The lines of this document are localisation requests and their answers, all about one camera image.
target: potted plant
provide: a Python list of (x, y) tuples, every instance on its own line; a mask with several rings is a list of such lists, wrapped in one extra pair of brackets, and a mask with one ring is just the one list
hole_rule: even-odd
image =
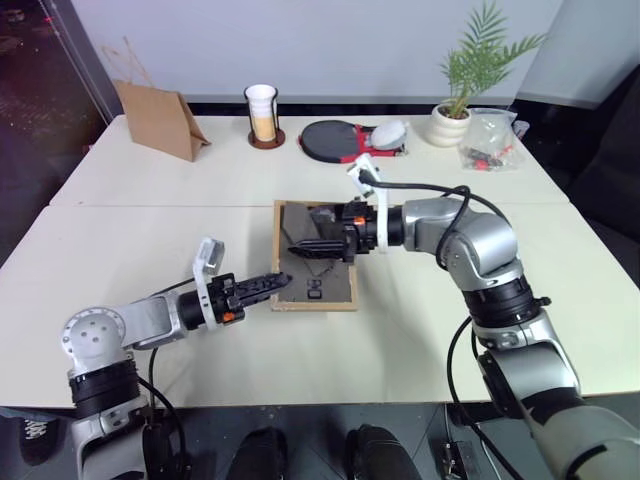
[(543, 42), (544, 35), (531, 35), (509, 47), (505, 44), (506, 20), (495, 2), (485, 2), (481, 11), (474, 8), (471, 12), (459, 48), (449, 52), (441, 64), (451, 96), (431, 112), (426, 131), (429, 143), (438, 147), (460, 143), (471, 121), (469, 100), (504, 80), (512, 61)]

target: wooden picture frame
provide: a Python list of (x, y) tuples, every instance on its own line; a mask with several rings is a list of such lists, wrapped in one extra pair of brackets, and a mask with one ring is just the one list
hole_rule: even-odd
[[(302, 204), (308, 207), (318, 205), (331, 205), (332, 202), (300, 202), (276, 200), (273, 207), (273, 250), (271, 268), (274, 273), (280, 272), (280, 243), (281, 243), (281, 225), (282, 210), (287, 204)], [(348, 266), (349, 287), (351, 289), (350, 301), (348, 302), (290, 302), (280, 299), (280, 294), (276, 293), (271, 296), (271, 309), (278, 312), (342, 312), (355, 311), (358, 309), (357, 302), (357, 270), (355, 265)]]

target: cup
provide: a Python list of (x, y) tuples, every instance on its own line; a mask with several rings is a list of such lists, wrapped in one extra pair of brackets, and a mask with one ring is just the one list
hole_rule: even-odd
[(276, 97), (278, 90), (271, 85), (252, 85), (244, 90), (249, 103), (251, 130), (259, 142), (276, 140), (278, 131)]

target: table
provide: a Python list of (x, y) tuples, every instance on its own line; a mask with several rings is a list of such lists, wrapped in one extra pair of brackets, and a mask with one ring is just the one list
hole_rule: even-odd
[[(212, 145), (194, 163), (142, 145), (117, 117), (53, 198), (58, 206), (270, 206), (276, 199), (344, 202), (357, 193), (344, 165), (308, 158), (296, 138), (308, 124), (329, 117), (282, 117), (286, 143), (270, 151), (247, 143), (246, 117), (197, 117)], [(409, 155), (376, 158), (383, 178), (446, 186), (469, 185), (492, 202), (567, 203), (565, 194), (517, 141), (522, 166), (511, 172), (463, 170), (455, 148), (432, 147), (420, 137), (427, 116), (330, 117), (364, 125), (390, 118), (409, 123)], [(391, 200), (424, 198), (424, 191), (394, 191)]]
[[(586, 395), (640, 390), (640, 294), (568, 203), (499, 205)], [(229, 228), (230, 215), (233, 225)], [(0, 404), (70, 407), (59, 334), (76, 311), (128, 303), (190, 276), (203, 235), (221, 273), (270, 270), (271, 207), (48, 207), (0, 270)], [(443, 402), (449, 341), (467, 312), (433, 257), (358, 258), (357, 312), (276, 313), (163, 347), (159, 387), (180, 407)], [(487, 400), (468, 336), (454, 359), (463, 400)], [(148, 353), (136, 353), (144, 372)]]

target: brown paper bag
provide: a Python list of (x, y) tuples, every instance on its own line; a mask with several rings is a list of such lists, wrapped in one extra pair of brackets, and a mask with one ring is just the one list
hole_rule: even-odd
[[(116, 91), (127, 116), (131, 139), (193, 162), (203, 145), (210, 145), (204, 137), (184, 97), (179, 92), (154, 88), (126, 37), (127, 58), (117, 50), (102, 47), (106, 59), (128, 81), (114, 80)], [(133, 74), (138, 73), (149, 86), (134, 85)]]

